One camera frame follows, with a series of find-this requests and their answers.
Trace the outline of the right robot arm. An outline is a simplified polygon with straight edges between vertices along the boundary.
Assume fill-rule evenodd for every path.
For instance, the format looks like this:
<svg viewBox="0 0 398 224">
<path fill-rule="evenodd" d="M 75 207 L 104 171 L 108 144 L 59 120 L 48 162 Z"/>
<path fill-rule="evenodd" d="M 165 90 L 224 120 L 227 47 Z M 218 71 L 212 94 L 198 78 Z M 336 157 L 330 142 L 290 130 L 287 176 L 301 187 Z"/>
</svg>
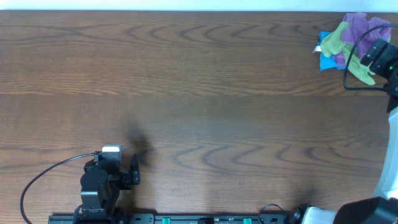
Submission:
<svg viewBox="0 0 398 224">
<path fill-rule="evenodd" d="M 363 157 L 348 156 L 344 149 L 328 149 L 328 157 L 318 157 L 309 151 L 312 159 L 326 167 L 325 175 L 331 178 L 332 169 L 345 171 L 346 175 L 334 184 L 349 190 L 347 182 L 360 177 L 378 180 L 371 198 L 342 205 L 338 210 L 325 210 L 306 205 L 297 209 L 291 223 L 397 223 L 397 46 L 377 40 L 361 59 L 386 83 L 378 90 L 388 95 L 386 111 L 389 122 L 389 139 L 385 152 L 375 149 L 361 150 Z"/>
</svg>

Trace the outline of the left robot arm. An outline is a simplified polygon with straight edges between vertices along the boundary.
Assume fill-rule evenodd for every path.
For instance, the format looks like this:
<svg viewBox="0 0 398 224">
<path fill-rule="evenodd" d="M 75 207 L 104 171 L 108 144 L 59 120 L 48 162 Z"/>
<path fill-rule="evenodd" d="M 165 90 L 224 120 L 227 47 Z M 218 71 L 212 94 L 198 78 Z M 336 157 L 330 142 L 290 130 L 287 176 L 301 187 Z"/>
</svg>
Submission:
<svg viewBox="0 0 398 224">
<path fill-rule="evenodd" d="M 120 191 L 140 184 L 137 156 L 129 170 L 120 169 L 120 152 L 95 152 L 84 166 L 80 179 L 82 204 L 74 211 L 73 223 L 129 223 L 130 218 L 116 206 Z"/>
</svg>

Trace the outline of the purple cloth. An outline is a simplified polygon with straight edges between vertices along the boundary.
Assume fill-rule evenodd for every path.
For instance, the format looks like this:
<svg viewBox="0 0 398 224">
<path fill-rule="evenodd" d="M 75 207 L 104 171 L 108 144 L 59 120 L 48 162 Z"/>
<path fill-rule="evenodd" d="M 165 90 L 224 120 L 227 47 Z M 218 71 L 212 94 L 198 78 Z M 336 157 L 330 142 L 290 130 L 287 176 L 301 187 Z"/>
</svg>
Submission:
<svg viewBox="0 0 398 224">
<path fill-rule="evenodd" d="M 369 29 L 377 26 L 390 24 L 389 21 L 372 17 L 370 20 L 366 19 L 367 14 L 363 12 L 347 13 L 343 22 L 348 22 L 349 26 L 342 33 L 342 42 L 345 44 L 354 45 L 356 41 Z M 357 45 L 358 57 L 362 59 L 369 48 L 378 40 L 382 39 L 389 42 L 391 39 L 391 27 L 383 27 L 375 29 L 366 35 Z"/>
</svg>

